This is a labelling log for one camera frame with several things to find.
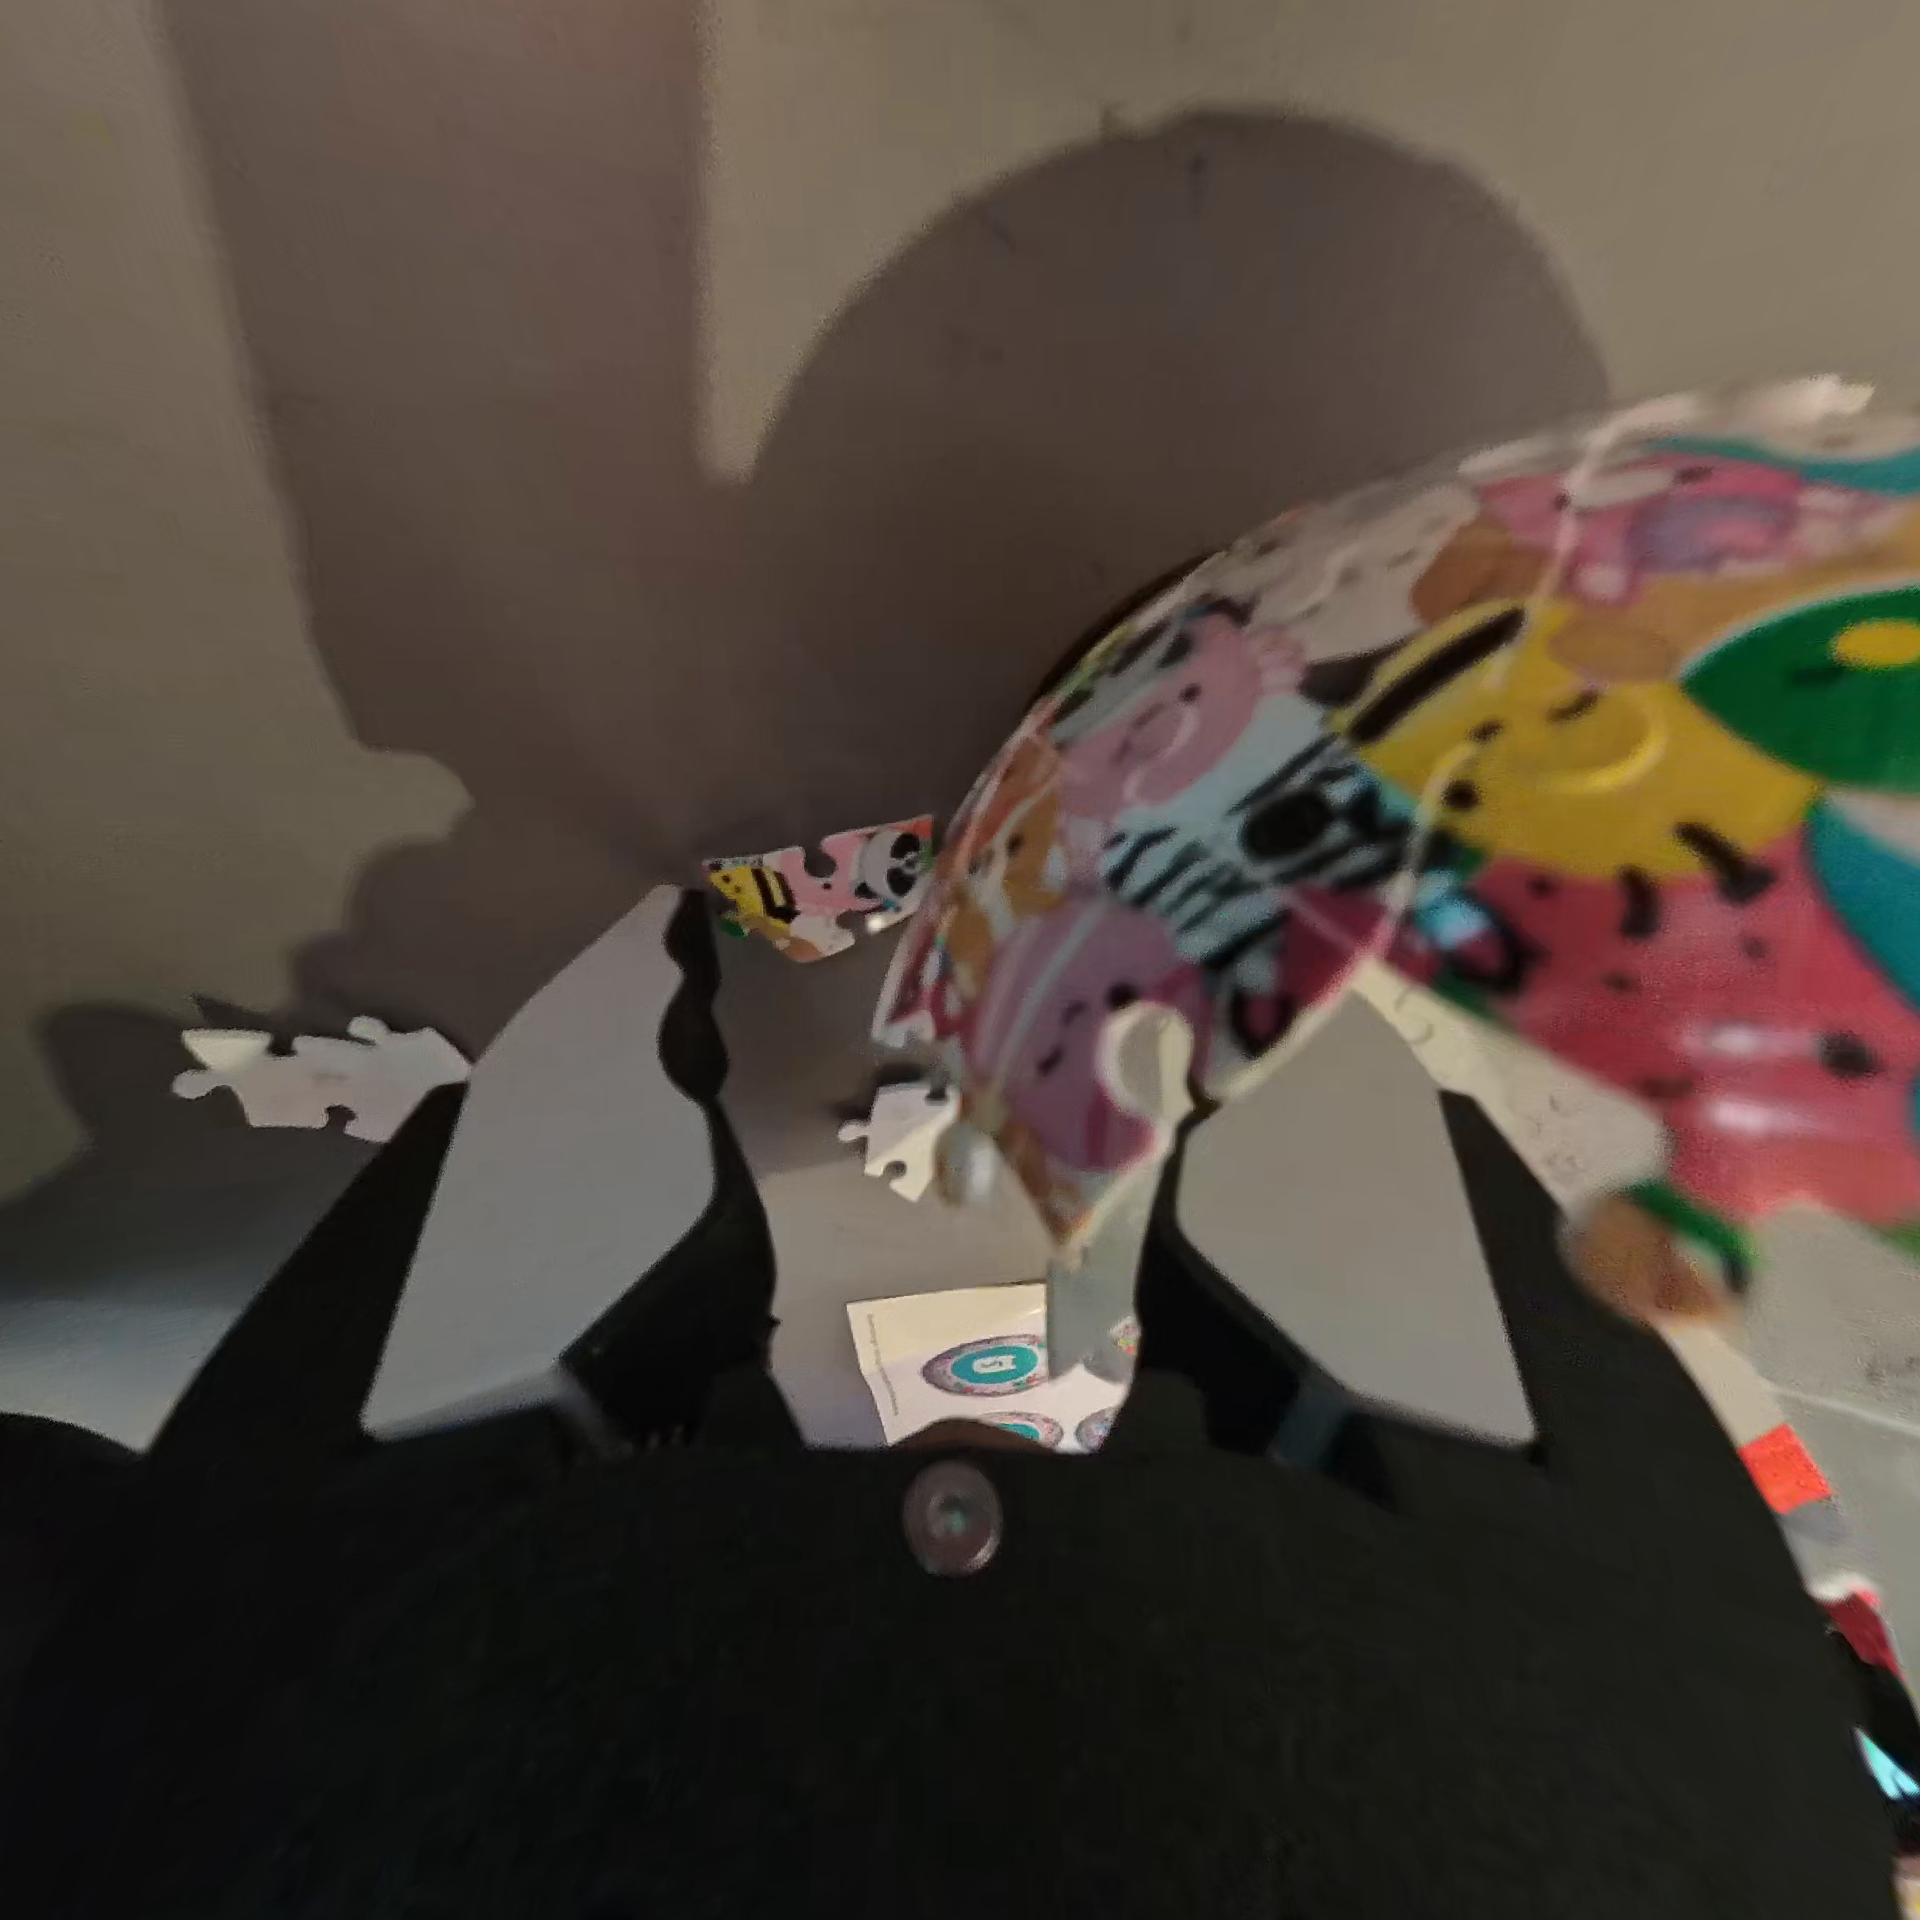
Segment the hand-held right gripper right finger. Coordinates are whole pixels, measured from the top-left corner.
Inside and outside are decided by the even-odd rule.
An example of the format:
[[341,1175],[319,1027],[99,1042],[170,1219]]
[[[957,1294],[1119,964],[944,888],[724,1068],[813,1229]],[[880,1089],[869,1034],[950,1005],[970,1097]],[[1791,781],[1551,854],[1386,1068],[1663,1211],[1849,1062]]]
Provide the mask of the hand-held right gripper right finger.
[[1371,1422],[1536,1439],[1443,1097],[1359,998],[1179,1127],[1133,1305],[1136,1448],[1331,1457]]

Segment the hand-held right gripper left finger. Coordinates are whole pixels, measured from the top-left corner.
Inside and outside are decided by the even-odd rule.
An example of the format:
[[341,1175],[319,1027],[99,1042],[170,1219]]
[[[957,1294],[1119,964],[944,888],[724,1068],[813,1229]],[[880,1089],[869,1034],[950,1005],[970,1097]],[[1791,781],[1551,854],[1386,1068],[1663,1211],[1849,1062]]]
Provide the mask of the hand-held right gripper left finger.
[[361,1422],[554,1408],[621,1444],[701,1422],[771,1355],[777,1257],[723,1107],[717,938],[659,887],[464,1082]]

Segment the white puzzle piece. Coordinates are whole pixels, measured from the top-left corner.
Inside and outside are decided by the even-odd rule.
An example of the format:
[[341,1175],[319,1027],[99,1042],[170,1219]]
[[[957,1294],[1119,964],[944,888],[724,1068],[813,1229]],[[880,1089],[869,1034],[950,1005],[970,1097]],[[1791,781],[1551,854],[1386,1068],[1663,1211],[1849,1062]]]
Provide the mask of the white puzzle piece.
[[997,1187],[993,1144],[963,1114],[957,1085],[939,1078],[876,1085],[837,1127],[837,1141],[857,1152],[864,1178],[906,1204],[970,1205]]
[[244,1127],[321,1131],[341,1114],[349,1141],[387,1144],[424,1097],[470,1074],[461,1051],[433,1028],[396,1032],[376,1017],[349,1021],[344,1038],[299,1034],[277,1048],[269,1032],[184,1028],[189,1068],[170,1094],[227,1094]]

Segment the colourful puzzle piece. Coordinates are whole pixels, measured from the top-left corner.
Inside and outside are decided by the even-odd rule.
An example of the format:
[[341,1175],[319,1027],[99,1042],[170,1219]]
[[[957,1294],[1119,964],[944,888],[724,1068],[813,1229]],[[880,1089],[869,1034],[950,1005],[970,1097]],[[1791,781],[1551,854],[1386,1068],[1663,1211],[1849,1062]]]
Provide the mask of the colourful puzzle piece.
[[934,875],[930,814],[841,829],[813,847],[709,858],[700,872],[719,897],[719,927],[763,941],[794,964],[817,964],[911,918]]

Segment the colourful puzzle ball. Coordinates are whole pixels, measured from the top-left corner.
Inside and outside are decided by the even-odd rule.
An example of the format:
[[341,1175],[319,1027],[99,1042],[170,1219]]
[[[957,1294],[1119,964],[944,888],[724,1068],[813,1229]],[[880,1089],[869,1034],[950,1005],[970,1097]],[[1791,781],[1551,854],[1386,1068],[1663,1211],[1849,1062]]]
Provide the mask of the colourful puzzle ball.
[[873,1005],[1073,1261],[1363,967],[1660,1129],[1599,1204],[1709,1299],[1756,1229],[1917,1271],[1917,408],[1676,395],[1264,519],[1093,628],[949,821]]

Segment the puzzle instruction leaflet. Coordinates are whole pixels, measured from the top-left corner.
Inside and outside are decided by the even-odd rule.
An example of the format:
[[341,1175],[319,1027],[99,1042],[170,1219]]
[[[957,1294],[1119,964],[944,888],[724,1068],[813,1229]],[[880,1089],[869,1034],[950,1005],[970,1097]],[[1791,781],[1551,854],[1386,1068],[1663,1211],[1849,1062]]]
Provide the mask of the puzzle instruction leaflet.
[[1093,1454],[1130,1392],[1139,1342],[1121,1318],[1091,1358],[1050,1358],[1043,1284],[850,1302],[846,1324],[890,1445],[966,1421],[1043,1451]]

